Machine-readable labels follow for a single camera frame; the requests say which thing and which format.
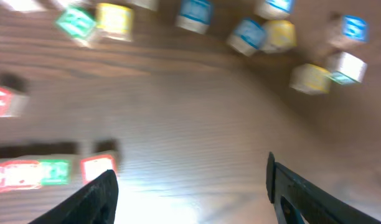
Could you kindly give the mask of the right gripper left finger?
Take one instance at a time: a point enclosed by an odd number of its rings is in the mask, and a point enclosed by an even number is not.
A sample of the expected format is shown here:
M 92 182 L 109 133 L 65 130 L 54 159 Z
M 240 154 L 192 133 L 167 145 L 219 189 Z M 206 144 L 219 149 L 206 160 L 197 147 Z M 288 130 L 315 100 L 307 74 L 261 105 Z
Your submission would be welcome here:
M 107 170 L 29 224 L 113 224 L 118 192 L 116 174 Z

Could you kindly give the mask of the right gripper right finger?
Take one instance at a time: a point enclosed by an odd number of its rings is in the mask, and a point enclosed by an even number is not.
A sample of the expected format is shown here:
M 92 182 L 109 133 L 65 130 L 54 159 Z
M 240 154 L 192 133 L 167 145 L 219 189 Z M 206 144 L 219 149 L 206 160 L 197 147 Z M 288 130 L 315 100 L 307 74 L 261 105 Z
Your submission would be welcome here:
M 276 162 L 272 152 L 266 165 L 266 189 L 278 223 L 380 223 Z

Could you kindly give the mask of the red I block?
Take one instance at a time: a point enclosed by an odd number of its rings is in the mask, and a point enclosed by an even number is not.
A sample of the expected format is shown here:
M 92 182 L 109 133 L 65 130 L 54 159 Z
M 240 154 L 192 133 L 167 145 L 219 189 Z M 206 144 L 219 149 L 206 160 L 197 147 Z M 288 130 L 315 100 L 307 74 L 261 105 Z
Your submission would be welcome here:
M 107 170 L 113 170 L 117 179 L 120 176 L 114 151 L 98 152 L 80 159 L 80 170 L 83 184 L 88 184 Z

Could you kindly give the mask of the green R block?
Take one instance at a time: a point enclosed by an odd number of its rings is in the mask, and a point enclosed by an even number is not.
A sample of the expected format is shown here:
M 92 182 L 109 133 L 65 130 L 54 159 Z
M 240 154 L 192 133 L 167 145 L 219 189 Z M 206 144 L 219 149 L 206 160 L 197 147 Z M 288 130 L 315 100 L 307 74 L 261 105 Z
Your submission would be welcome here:
M 68 159 L 42 159 L 41 185 L 66 185 L 71 179 L 72 162 Z

